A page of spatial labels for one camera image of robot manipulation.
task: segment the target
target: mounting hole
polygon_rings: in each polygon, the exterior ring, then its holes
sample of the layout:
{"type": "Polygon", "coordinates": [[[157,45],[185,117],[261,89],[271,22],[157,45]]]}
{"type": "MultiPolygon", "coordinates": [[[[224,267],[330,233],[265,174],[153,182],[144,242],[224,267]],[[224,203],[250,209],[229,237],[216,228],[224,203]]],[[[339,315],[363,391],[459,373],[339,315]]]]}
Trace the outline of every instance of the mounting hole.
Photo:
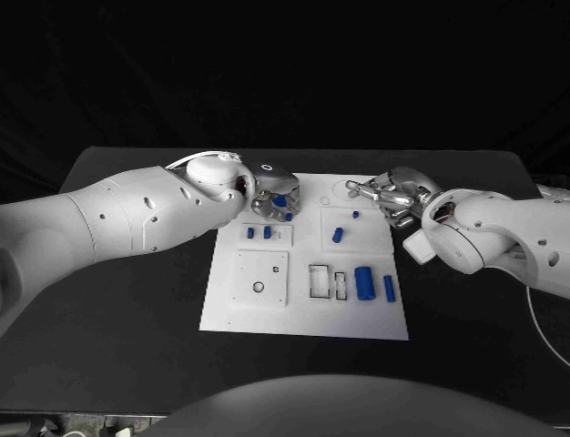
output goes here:
{"type": "Polygon", "coordinates": [[[183,193],[183,198],[190,198],[190,193],[180,187],[180,192],[183,193]]]}
{"type": "Polygon", "coordinates": [[[558,253],[557,252],[551,252],[550,255],[548,255],[548,265],[551,267],[554,267],[557,265],[558,258],[560,258],[558,253]]]}

